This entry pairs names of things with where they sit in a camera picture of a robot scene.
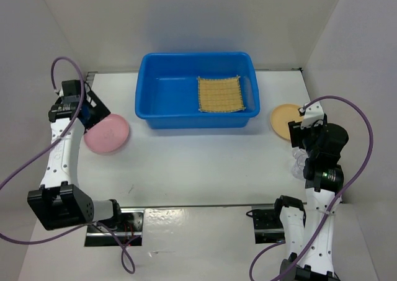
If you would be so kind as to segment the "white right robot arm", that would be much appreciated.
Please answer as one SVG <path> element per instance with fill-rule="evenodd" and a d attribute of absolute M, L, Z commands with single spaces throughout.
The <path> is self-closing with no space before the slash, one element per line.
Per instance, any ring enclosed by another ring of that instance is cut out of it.
<path fill-rule="evenodd" d="M 344 185 L 338 162 L 349 136 L 344 128 L 324 120 L 308 128 L 289 122 L 288 129 L 292 146 L 307 154 L 303 169 L 306 202 L 285 195 L 275 201 L 272 220 L 283 227 L 287 247 L 281 279 L 337 280 L 332 263 L 337 206 L 327 208 Z"/>

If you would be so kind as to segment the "pink plastic plate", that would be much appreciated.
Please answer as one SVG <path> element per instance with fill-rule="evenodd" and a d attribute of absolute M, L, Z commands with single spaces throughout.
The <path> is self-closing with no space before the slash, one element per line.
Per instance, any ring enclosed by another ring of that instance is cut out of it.
<path fill-rule="evenodd" d="M 107 154 L 120 149 L 129 136 L 129 123 L 120 115 L 110 114 L 88 130 L 83 139 L 92 152 Z"/>

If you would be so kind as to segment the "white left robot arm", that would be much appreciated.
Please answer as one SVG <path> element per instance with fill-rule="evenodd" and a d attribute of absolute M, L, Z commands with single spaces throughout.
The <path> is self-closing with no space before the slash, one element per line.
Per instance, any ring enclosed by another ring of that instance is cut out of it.
<path fill-rule="evenodd" d="M 123 225 L 118 202 L 94 201 L 78 186 L 80 142 L 100 133 L 113 135 L 106 127 L 110 110 L 93 91 L 84 92 L 79 80 L 68 80 L 61 83 L 48 118 L 53 148 L 39 188 L 28 193 L 29 206 L 46 230 L 99 221 L 109 231 L 117 231 Z"/>

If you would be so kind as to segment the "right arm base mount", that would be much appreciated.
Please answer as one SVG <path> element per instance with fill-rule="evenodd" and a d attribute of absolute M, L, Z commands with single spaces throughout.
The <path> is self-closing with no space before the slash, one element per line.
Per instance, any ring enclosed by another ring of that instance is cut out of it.
<path fill-rule="evenodd" d="M 285 239 L 283 226 L 272 205 L 253 206 L 246 216 L 252 220 L 256 244 L 279 243 Z"/>

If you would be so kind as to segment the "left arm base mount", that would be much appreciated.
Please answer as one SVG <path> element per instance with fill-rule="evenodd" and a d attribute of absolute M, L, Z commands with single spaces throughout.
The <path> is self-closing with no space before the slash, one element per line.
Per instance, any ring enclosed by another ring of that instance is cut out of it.
<path fill-rule="evenodd" d="M 124 221 L 110 229 L 122 244 L 141 246 L 143 240 L 144 208 L 122 208 Z M 84 242 L 85 247 L 118 246 L 114 237 L 104 227 L 88 226 Z"/>

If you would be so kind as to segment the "woven bamboo mat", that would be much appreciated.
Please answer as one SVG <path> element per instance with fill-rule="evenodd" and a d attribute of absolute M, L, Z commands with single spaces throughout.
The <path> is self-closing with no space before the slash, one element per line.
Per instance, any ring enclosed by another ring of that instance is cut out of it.
<path fill-rule="evenodd" d="M 233 113 L 245 110 L 240 76 L 222 79 L 197 78 L 200 112 Z"/>

